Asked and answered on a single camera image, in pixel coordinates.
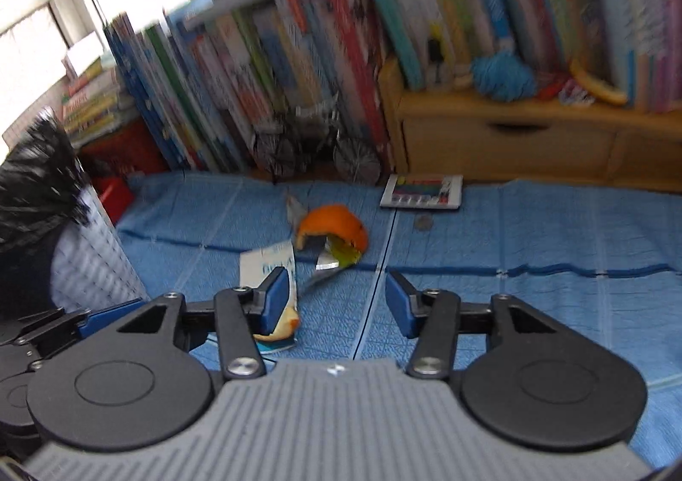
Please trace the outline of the small white calculator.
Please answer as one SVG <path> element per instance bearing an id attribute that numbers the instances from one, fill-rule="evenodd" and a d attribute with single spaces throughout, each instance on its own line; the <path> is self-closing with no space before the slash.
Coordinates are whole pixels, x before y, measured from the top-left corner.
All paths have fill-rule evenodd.
<path id="1" fill-rule="evenodd" d="M 461 175 L 394 174 L 385 186 L 380 206 L 384 209 L 455 211 L 461 206 Z"/>

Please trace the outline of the red book tray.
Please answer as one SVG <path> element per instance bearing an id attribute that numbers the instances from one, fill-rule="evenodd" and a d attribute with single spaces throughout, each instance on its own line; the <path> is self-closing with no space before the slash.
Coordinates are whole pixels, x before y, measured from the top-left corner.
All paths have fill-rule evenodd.
<path id="1" fill-rule="evenodd" d="M 134 202 L 131 177 L 169 171 L 143 119 L 84 145 L 78 158 L 114 225 Z"/>

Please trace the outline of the orange peel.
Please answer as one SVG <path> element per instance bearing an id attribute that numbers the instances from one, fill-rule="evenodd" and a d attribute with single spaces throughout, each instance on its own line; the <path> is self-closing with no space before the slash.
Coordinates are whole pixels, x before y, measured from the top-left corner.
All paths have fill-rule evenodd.
<path id="1" fill-rule="evenodd" d="M 319 206 L 304 215 L 295 229 L 295 248 L 303 250 L 312 238 L 325 238 L 328 252 L 342 266 L 357 264 L 369 248 L 367 229 L 342 204 Z"/>

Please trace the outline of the black bin liner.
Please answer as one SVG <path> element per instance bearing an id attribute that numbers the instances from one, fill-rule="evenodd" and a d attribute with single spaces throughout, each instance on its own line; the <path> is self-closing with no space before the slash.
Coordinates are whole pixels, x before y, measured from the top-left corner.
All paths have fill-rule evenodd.
<path id="1" fill-rule="evenodd" d="M 49 310 L 55 248 L 68 226 L 89 222 L 88 178 L 61 125 L 31 124 L 1 164 L 1 318 Z"/>

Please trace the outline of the white trash bin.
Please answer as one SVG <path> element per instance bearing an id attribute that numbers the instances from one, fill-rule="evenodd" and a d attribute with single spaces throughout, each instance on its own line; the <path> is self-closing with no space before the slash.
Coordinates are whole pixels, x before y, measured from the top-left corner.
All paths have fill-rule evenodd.
<path id="1" fill-rule="evenodd" d="M 55 246 L 50 277 L 52 303 L 71 313 L 103 310 L 138 298 L 149 301 L 95 189 L 86 186 L 78 201 L 84 205 L 87 221 L 68 222 Z"/>

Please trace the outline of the white blue paper packet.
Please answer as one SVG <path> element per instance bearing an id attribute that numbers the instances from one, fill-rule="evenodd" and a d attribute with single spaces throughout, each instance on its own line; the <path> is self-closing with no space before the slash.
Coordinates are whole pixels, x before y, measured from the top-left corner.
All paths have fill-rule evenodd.
<path id="1" fill-rule="evenodd" d="M 239 256 L 239 285 L 261 290 L 254 339 L 263 355 L 274 355 L 295 346 L 301 319 L 298 313 L 296 263 L 290 241 L 242 252 Z"/>

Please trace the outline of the blue yarn ball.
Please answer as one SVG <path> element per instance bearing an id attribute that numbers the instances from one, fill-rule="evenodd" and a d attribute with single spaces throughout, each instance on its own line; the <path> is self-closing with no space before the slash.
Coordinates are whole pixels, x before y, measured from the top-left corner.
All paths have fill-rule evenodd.
<path id="1" fill-rule="evenodd" d="M 474 59 L 471 78 L 477 93 L 498 102 L 526 100 L 538 94 L 534 71 L 511 51 Z"/>

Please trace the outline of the miniature black bicycle model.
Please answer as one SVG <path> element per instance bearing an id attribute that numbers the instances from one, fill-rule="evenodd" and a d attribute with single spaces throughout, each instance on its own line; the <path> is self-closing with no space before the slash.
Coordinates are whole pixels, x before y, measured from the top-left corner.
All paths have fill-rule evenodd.
<path id="1" fill-rule="evenodd" d="M 278 111 L 254 127 L 252 155 L 274 183 L 331 162 L 343 181 L 376 185 L 383 166 L 376 150 L 351 136 L 341 119 L 339 94 L 311 107 Z"/>

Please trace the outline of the small silver foil wrapper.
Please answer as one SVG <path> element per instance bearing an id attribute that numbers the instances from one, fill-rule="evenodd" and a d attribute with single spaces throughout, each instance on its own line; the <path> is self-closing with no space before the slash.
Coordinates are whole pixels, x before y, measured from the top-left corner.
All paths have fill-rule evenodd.
<path id="1" fill-rule="evenodd" d="M 328 235 L 323 250 L 320 251 L 315 269 L 304 287 L 309 289 L 322 284 L 336 274 L 341 273 L 356 263 L 355 249 L 337 236 Z"/>

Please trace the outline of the blue checkered table mat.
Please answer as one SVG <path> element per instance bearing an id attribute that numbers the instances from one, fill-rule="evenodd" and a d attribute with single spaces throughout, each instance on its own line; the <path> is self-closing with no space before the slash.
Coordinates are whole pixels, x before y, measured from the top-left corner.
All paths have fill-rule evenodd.
<path id="1" fill-rule="evenodd" d="M 681 453 L 679 197 L 512 182 L 467 186 L 460 210 L 418 214 L 382 209 L 380 189 L 361 185 L 199 174 L 143 178 L 134 193 L 118 233 L 150 295 L 201 301 L 237 284 L 244 252 L 289 240 L 287 196 L 342 204 L 367 227 L 369 249 L 319 285 L 315 249 L 297 255 L 301 324 L 287 356 L 405 362 L 414 345 L 384 297 L 392 269 L 469 302 L 507 293 L 635 364 L 648 402 L 633 450 L 656 467 Z"/>

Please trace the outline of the wooden drawer shelf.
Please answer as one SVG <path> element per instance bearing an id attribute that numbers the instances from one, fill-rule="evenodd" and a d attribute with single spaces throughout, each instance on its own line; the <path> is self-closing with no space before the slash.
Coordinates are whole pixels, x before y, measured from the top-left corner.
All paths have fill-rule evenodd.
<path id="1" fill-rule="evenodd" d="M 681 190 L 681 115 L 596 103 L 500 103 L 474 91 L 411 92 L 389 59 L 380 96 L 401 174 L 469 182 L 534 180 L 659 192 Z"/>

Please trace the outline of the yellow banana toy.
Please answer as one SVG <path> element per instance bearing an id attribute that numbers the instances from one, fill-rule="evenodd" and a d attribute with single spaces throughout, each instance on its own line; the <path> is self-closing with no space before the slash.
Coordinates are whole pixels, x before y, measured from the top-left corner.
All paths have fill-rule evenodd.
<path id="1" fill-rule="evenodd" d="M 618 90 L 612 85 L 599 79 L 585 70 L 578 59 L 574 58 L 569 64 L 569 70 L 576 82 L 588 91 L 594 98 L 609 103 L 612 106 L 625 106 L 628 102 L 628 94 Z"/>

